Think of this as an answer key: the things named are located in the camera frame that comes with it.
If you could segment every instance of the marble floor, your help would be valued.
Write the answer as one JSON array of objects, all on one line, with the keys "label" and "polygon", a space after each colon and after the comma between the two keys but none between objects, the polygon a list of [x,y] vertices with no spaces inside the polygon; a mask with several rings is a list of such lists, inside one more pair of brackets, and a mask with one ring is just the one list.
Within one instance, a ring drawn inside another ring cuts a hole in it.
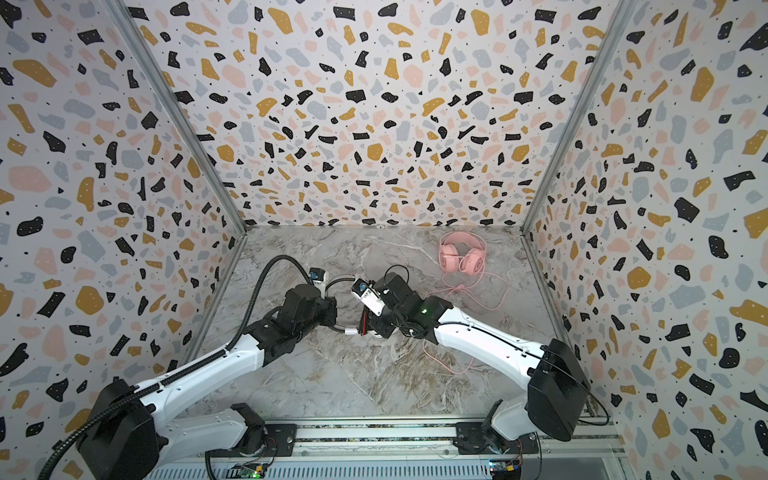
[{"label": "marble floor", "polygon": [[[388,266],[410,269],[410,285],[422,296],[442,287],[436,260],[438,241],[447,230],[393,228],[256,228],[248,234],[240,262],[219,305],[200,353],[227,343],[243,317],[263,266],[277,254],[297,258],[306,270],[324,268],[330,276],[356,274],[377,280]],[[466,295],[449,300],[477,319],[522,338],[549,343],[554,329],[547,316],[519,232],[514,228],[473,230],[488,241],[487,270],[509,282],[504,305],[496,311],[479,307]],[[451,275],[449,282],[470,284],[474,277]],[[286,290],[301,283],[296,268],[279,262],[269,273],[253,318],[281,305]],[[330,294],[338,299],[341,326],[356,326],[362,304],[340,283]],[[473,295],[489,306],[504,292],[497,279],[485,278]],[[427,350],[456,371],[472,360],[464,353],[427,343]],[[389,339],[345,336],[317,327],[293,353],[264,369],[241,376],[190,407],[187,415],[217,412],[247,402],[264,417],[359,415],[485,415],[498,399],[520,393],[511,380],[475,360],[467,373],[453,375],[422,351],[422,342],[395,332]]]}]

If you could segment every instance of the terrazzo pattern wall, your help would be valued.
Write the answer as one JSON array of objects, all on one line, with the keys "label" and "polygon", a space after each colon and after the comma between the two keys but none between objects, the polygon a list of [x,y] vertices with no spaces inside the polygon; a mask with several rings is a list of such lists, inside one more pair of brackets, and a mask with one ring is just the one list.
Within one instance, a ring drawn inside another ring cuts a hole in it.
[{"label": "terrazzo pattern wall", "polygon": [[638,478],[768,478],[766,22],[639,2],[530,235]]},{"label": "terrazzo pattern wall", "polygon": [[512,225],[615,2],[130,0],[248,224]]},{"label": "terrazzo pattern wall", "polygon": [[0,477],[34,478],[114,377],[175,368],[236,238],[100,3],[0,15]]}]

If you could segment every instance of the vented metal panel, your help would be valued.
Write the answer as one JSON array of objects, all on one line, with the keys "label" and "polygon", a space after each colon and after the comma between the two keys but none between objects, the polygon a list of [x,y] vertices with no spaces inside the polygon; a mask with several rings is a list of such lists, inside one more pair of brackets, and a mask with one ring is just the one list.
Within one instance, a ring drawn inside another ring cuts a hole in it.
[{"label": "vented metal panel", "polygon": [[[239,478],[233,464],[214,463],[217,478]],[[157,468],[148,479],[206,478],[202,462],[177,462]],[[491,478],[487,461],[478,459],[408,460],[377,462],[277,462],[264,478],[386,478],[387,480],[486,480]]]}]

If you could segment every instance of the pink cable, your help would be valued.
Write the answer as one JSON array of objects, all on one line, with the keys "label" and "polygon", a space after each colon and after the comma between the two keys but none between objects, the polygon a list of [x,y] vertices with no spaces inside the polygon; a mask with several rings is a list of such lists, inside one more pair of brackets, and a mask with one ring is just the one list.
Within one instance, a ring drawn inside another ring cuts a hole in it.
[{"label": "pink cable", "polygon": [[[480,303],[480,302],[479,302],[479,301],[478,301],[476,298],[474,298],[474,297],[473,297],[473,296],[470,294],[470,292],[468,291],[469,289],[471,289],[472,287],[474,287],[475,285],[477,285],[478,283],[480,283],[480,280],[482,280],[482,277],[483,277],[484,275],[486,275],[486,274],[488,274],[488,275],[491,275],[491,276],[495,276],[496,278],[498,278],[499,280],[501,280],[502,282],[504,282],[504,284],[507,286],[506,290],[504,290],[504,295],[502,295],[502,299],[501,299],[501,301],[498,303],[498,305],[497,305],[497,306],[495,306],[495,307],[493,307],[493,308],[488,308],[487,306],[485,306],[485,305],[483,305],[482,303]],[[496,275],[495,273],[486,272],[486,271],[485,271],[485,262],[483,263],[483,266],[482,266],[482,270],[480,271],[480,276],[478,277],[477,281],[476,281],[476,282],[474,282],[474,283],[473,283],[472,285],[470,285],[470,286],[466,286],[464,283],[460,283],[459,285],[455,285],[455,286],[454,286],[454,285],[448,285],[448,283],[445,281],[445,276],[446,276],[446,275],[448,275],[448,273],[443,273],[443,274],[442,274],[442,278],[441,278],[441,280],[442,280],[442,283],[443,283],[443,285],[445,285],[447,288],[441,288],[441,289],[439,289],[439,290],[436,290],[436,291],[434,291],[434,292],[430,292],[430,293],[427,293],[427,296],[430,296],[430,295],[433,295],[433,294],[435,294],[435,293],[439,293],[439,292],[445,292],[446,290],[448,290],[448,291],[447,291],[447,292],[446,292],[446,293],[443,295],[443,298],[445,298],[445,297],[447,297],[448,295],[450,295],[451,293],[454,293],[454,292],[461,292],[461,293],[464,293],[464,294],[465,294],[466,296],[468,296],[469,298],[471,298],[471,299],[472,299],[472,300],[473,300],[475,303],[477,303],[477,304],[478,304],[478,305],[479,305],[481,308],[483,308],[483,309],[486,309],[486,310],[489,310],[489,311],[493,311],[493,310],[498,310],[499,308],[501,308],[501,307],[502,307],[502,305],[504,304],[504,300],[507,298],[507,293],[509,293],[509,283],[507,283],[507,281],[506,281],[506,280],[504,280],[503,278],[501,278],[499,275]]]},{"label": "pink cable", "polygon": [[472,366],[472,363],[474,363],[474,362],[475,362],[475,357],[472,357],[472,360],[470,360],[470,361],[469,361],[469,365],[467,365],[467,368],[463,369],[461,372],[454,372],[454,371],[453,371],[453,370],[451,370],[451,369],[450,369],[450,368],[449,368],[449,367],[448,367],[446,364],[444,364],[444,363],[443,363],[443,362],[441,362],[440,360],[436,359],[434,356],[431,356],[431,355],[429,355],[429,352],[427,352],[426,343],[427,343],[427,339],[424,339],[424,340],[422,340],[422,350],[424,350],[424,353],[426,353],[426,355],[427,355],[429,358],[431,358],[431,359],[435,360],[437,363],[439,363],[440,365],[442,365],[442,366],[443,366],[443,368],[445,368],[446,370],[448,370],[450,373],[453,373],[454,375],[461,375],[461,374],[463,374],[463,373],[466,373],[466,372],[467,372],[467,370],[469,370],[469,368]]}]

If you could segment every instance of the gray marble surface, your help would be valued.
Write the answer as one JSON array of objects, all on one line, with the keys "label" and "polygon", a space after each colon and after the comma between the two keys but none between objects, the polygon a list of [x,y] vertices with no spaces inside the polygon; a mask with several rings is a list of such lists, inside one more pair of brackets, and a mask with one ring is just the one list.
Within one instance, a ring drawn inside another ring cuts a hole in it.
[{"label": "gray marble surface", "polygon": [[[377,280],[387,267],[403,263],[410,270],[410,285],[422,296],[443,287],[437,263],[437,245],[447,229],[392,228],[256,228],[247,239],[240,262],[219,305],[200,353],[227,343],[237,330],[263,266],[285,253],[307,270],[324,268],[330,276],[355,274]],[[487,270],[509,282],[502,308],[482,309],[466,295],[448,297],[480,321],[512,335],[549,343],[554,330],[547,317],[531,267],[516,228],[475,230],[488,241]],[[474,283],[474,277],[455,273],[450,283]],[[261,318],[281,305],[286,290],[301,283],[288,262],[269,273],[253,311]],[[356,326],[362,304],[349,292],[351,283],[339,283],[329,292],[339,304],[337,323]],[[497,279],[484,278],[473,295],[495,306],[504,292]],[[472,358],[462,352],[427,343],[427,350],[455,371]],[[485,415],[498,399],[520,393],[507,377],[475,360],[467,373],[454,375],[422,351],[422,341],[395,332],[389,339],[368,335],[345,336],[316,328],[285,355],[266,368],[241,376],[190,407],[187,415],[217,412],[235,402],[247,402],[265,417],[358,415]]]}]

